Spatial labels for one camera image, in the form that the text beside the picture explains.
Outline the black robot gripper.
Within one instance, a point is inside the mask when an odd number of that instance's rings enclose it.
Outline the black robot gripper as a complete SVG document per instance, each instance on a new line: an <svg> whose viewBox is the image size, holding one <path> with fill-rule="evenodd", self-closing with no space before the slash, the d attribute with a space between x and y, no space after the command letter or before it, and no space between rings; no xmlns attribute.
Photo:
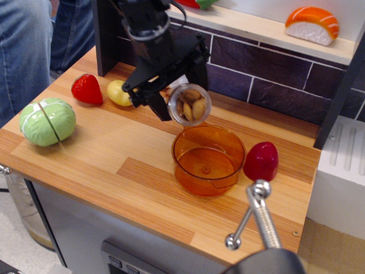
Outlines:
<svg viewBox="0 0 365 274"><path fill-rule="evenodd" d="M137 31L124 19L123 27L137 54L137 66L122 86L134 107L148 106L163 122L172 120L167 104L160 91L185 75L189 83L208 89L209 50L206 35L197 32L173 39L167 21L153 29L145 23L145 29Z"/></svg>

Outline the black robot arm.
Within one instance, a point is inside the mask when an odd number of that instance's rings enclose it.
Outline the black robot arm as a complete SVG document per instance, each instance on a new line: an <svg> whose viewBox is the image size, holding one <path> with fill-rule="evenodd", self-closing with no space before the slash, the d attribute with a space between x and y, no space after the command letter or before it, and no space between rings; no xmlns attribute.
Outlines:
<svg viewBox="0 0 365 274"><path fill-rule="evenodd" d="M121 23L129 36L137 66L122 89L129 94L134 107L149 108L162 121L171 119L160 91L185 75L189 82L208 86L206 63L210 56L205 35L196 33L174 40L170 6L182 7L176 1L112 1L121 15Z"/></svg>

